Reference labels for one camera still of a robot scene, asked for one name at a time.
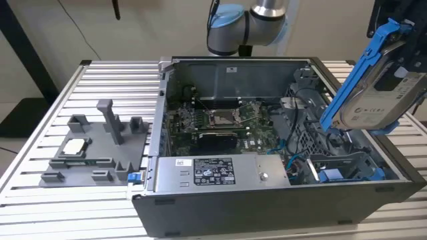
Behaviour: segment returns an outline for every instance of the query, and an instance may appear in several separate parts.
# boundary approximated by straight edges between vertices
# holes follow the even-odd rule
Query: label
[[[234,161],[231,157],[198,158],[194,160],[194,184],[237,184]]]
[[[362,97],[350,103],[343,117],[346,123],[353,128],[377,127],[393,111],[400,111],[394,108],[425,76],[426,73],[410,72],[393,91],[377,91],[373,84]]]
[[[238,72],[238,67],[233,66],[233,67],[227,67],[227,73],[237,73]]]
[[[175,166],[178,167],[191,167],[193,166],[193,159],[177,159]]]

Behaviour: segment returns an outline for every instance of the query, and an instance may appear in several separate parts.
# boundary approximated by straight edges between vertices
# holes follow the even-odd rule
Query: blue drive bracket
[[[334,116],[338,113],[343,103],[346,102],[346,99],[349,97],[349,95],[351,94],[354,88],[357,87],[367,69],[374,66],[380,59],[382,58],[382,47],[384,44],[386,42],[386,39],[389,37],[390,34],[398,32],[398,31],[409,31],[410,28],[408,25],[401,25],[396,20],[393,20],[392,18],[389,18],[389,22],[382,25],[377,32],[376,35],[371,39],[371,42],[363,52],[362,57],[359,58],[359,61],[357,63],[357,65],[354,66],[354,69],[341,87],[341,89],[338,90],[338,93],[334,97],[334,100],[331,102],[331,104],[329,105],[329,107],[326,108],[322,118],[321,118],[321,125],[322,128],[326,132],[329,133],[339,133],[339,129],[333,128],[333,121],[334,121]],[[381,134],[388,134],[390,133],[396,127],[398,127],[400,122],[398,120],[390,124],[385,129],[378,129],[378,130],[371,130],[370,132],[374,135],[381,135]]]

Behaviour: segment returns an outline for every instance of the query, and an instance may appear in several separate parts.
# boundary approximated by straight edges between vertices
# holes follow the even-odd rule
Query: motherboard
[[[267,154],[281,146],[258,100],[185,102],[169,111],[169,132],[173,156]]]

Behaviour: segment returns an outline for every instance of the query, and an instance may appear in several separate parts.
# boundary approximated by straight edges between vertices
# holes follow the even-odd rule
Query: blue plastic tab
[[[233,24],[245,14],[245,7],[241,4],[222,4],[218,6],[213,19],[211,28],[221,28]]]
[[[319,172],[319,180],[322,183],[342,180],[345,177],[337,168],[325,169]]]
[[[141,172],[130,173],[127,175],[127,182],[141,184],[143,182],[143,174]]]
[[[380,167],[376,168],[374,175],[367,178],[370,181],[386,180],[386,173]]]
[[[392,18],[389,18],[389,23],[386,23],[385,25],[382,25],[378,28],[376,35],[371,39],[371,42],[365,50],[365,53],[363,53],[357,65],[355,65],[347,79],[346,79],[346,82],[343,83],[341,89],[338,90],[337,96],[334,97],[331,104],[329,105],[329,107],[322,115],[321,124],[322,124],[322,128],[326,132],[330,132],[330,133],[334,132],[334,129],[331,129],[334,116],[338,113],[343,103],[346,102],[346,99],[347,99],[349,95],[351,94],[354,88],[357,87],[359,80],[362,79],[363,74],[366,73],[367,69],[378,63],[378,61],[382,57],[382,53],[381,53],[382,46],[385,44],[385,41],[386,41],[389,35],[397,31],[400,31],[401,28],[402,28],[402,25]],[[404,32],[409,31],[408,26],[405,26],[402,28],[402,31]]]

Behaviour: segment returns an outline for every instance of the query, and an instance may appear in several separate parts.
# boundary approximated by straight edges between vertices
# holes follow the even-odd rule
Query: small white component
[[[65,146],[65,149],[62,151],[67,155],[77,155],[82,151],[82,148],[83,148],[85,144],[86,144],[86,140],[85,139],[82,139],[82,138],[71,139],[67,142],[67,144]]]
[[[178,167],[191,167],[194,164],[193,159],[177,159],[175,166]]]

